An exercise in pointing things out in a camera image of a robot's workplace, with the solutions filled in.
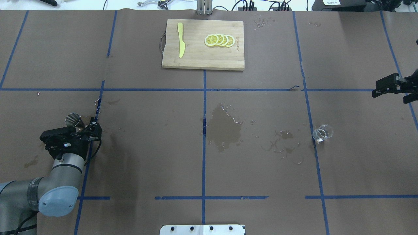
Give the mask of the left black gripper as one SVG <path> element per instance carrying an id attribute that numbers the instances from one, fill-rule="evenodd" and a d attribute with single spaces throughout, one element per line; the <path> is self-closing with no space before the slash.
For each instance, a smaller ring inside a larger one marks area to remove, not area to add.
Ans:
<path id="1" fill-rule="evenodd" d="M 88 158 L 88 149 L 92 141 L 102 138 L 103 129 L 94 117 L 86 127 L 86 133 L 79 135 L 61 134 L 46 136 L 46 150 L 54 160 L 63 160 L 64 154 L 75 154 L 82 159 Z"/>

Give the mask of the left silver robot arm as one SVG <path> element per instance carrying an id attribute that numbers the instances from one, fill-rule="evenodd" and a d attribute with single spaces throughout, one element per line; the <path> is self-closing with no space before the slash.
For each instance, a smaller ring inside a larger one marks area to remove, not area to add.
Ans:
<path id="1" fill-rule="evenodd" d="M 36 235 L 37 215 L 63 217 L 73 211 L 85 166 L 91 161 L 89 147 L 102 144 L 102 128 L 92 117 L 88 125 L 44 131 L 40 141 L 54 163 L 46 177 L 1 183 L 1 234 Z"/>

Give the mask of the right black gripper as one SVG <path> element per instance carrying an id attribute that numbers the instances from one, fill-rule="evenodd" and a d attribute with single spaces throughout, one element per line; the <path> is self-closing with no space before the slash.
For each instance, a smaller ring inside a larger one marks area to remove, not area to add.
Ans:
<path id="1" fill-rule="evenodd" d="M 401 85 L 401 93 L 407 93 L 403 97 L 403 103 L 409 104 L 418 100 L 418 69 L 412 75 L 404 78 L 405 82 Z"/>

